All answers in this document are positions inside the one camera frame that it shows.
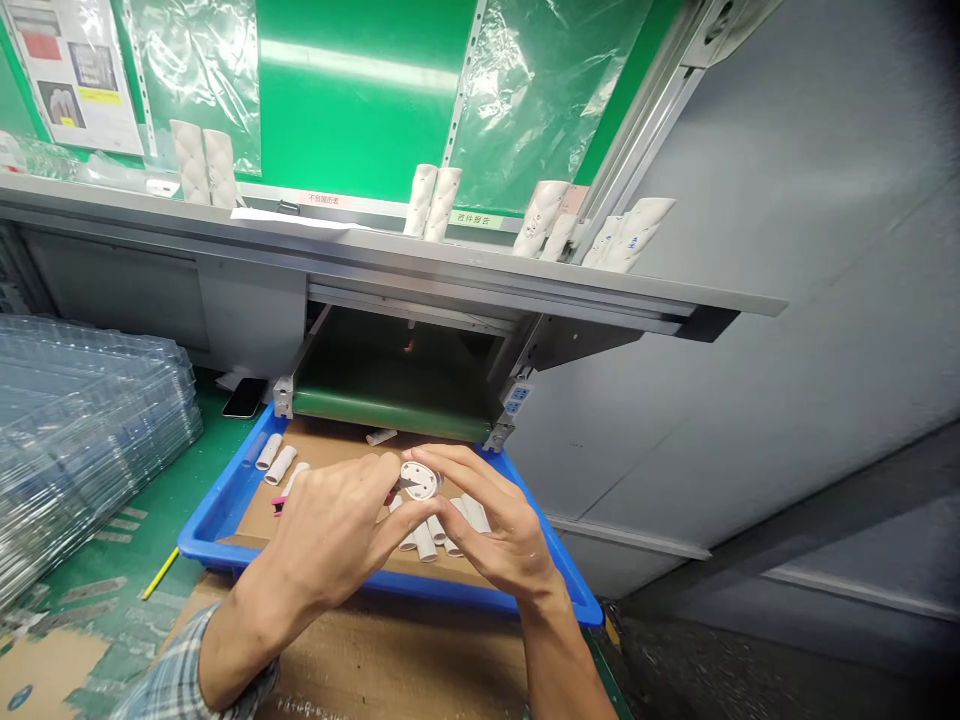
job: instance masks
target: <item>blue plastic tray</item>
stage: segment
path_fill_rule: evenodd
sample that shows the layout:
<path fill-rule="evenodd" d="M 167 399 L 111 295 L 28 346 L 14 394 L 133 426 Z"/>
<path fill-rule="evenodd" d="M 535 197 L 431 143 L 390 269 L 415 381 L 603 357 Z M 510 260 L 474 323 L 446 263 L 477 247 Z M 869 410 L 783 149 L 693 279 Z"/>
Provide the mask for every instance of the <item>blue plastic tray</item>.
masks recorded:
<path fill-rule="evenodd" d="M 273 433 L 283 433 L 288 423 L 289 421 L 286 418 L 274 416 L 272 403 L 263 412 L 253 430 L 250 431 L 250 435 L 240 446 L 237 454 L 234 455 L 223 473 L 217 478 L 217 482 L 214 483 L 210 492 L 207 493 L 203 502 L 193 513 L 193 517 L 181 531 L 177 541 L 181 554 L 199 560 L 204 567 L 210 570 L 231 572 L 234 577 L 237 577 L 260 553 L 259 550 L 253 548 L 222 545 L 217 540 L 230 537 L 236 532 L 258 485 L 263 481 L 263 471 L 257 470 L 254 465 L 257 456 L 266 444 L 267 438 Z M 497 453 L 481 451 L 480 454 L 497 472 L 516 483 L 523 490 L 524 495 L 530 501 L 530 505 L 540 516 L 540 525 L 546 536 L 550 555 L 564 580 L 566 580 L 567 590 L 570 593 L 570 599 L 573 601 L 573 609 L 577 620 L 582 625 L 596 626 L 603 624 L 603 611 L 600 609 L 600 605 L 587 587 L 580 571 L 573 564 L 570 555 L 567 554 L 566 549 L 561 544 L 560 538 L 550 527 L 550 523 L 547 522 L 540 507 L 530 495 L 527 486 L 520 479 L 520 474 L 513 463 L 510 462 L 510 458 L 507 457 L 506 453 L 498 455 Z M 516 601 L 506 593 L 445 580 L 434 580 L 379 570 L 367 580 L 364 587 L 517 613 Z"/>

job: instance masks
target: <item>conveyor belt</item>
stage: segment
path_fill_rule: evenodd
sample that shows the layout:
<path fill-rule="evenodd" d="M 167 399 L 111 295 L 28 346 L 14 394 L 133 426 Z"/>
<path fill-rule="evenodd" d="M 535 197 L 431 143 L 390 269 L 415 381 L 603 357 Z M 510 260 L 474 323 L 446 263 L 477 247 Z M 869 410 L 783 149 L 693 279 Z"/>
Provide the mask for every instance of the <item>conveyor belt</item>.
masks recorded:
<path fill-rule="evenodd" d="M 484 442 L 500 413 L 457 331 L 349 308 L 323 326 L 293 400 L 300 415 Z"/>

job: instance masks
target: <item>plaid shirt sleeve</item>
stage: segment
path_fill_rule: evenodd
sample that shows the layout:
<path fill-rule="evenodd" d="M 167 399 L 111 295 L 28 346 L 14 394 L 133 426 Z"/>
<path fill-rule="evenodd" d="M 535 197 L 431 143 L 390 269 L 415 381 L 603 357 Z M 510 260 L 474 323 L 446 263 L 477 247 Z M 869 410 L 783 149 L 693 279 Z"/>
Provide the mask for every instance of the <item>plaid shirt sleeve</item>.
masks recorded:
<path fill-rule="evenodd" d="M 128 693 L 111 715 L 114 720 L 240 720 L 252 718 L 280 677 L 274 659 L 224 712 L 207 707 L 200 694 L 200 639 L 219 603 L 202 610 L 173 640 L 157 664 Z"/>

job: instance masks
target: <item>posted paper sheet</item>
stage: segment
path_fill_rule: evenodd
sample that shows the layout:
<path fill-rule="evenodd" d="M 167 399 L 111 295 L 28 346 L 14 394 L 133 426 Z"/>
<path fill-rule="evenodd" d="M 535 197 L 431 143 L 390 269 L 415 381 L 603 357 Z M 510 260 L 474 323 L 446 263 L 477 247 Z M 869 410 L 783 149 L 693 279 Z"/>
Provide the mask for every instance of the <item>posted paper sheet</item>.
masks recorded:
<path fill-rule="evenodd" d="M 143 155 L 110 0 L 3 0 L 53 140 Z"/>

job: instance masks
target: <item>black phone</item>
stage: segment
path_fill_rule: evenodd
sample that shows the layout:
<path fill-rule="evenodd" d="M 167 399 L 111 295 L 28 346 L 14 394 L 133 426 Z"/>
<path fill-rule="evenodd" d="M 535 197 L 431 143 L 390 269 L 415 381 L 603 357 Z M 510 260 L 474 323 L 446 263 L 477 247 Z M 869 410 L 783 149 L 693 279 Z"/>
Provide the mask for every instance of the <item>black phone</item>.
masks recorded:
<path fill-rule="evenodd" d="M 223 406 L 224 417 L 252 418 L 260 407 L 263 391 L 267 389 L 267 381 L 259 378 L 243 378 L 233 395 Z"/>

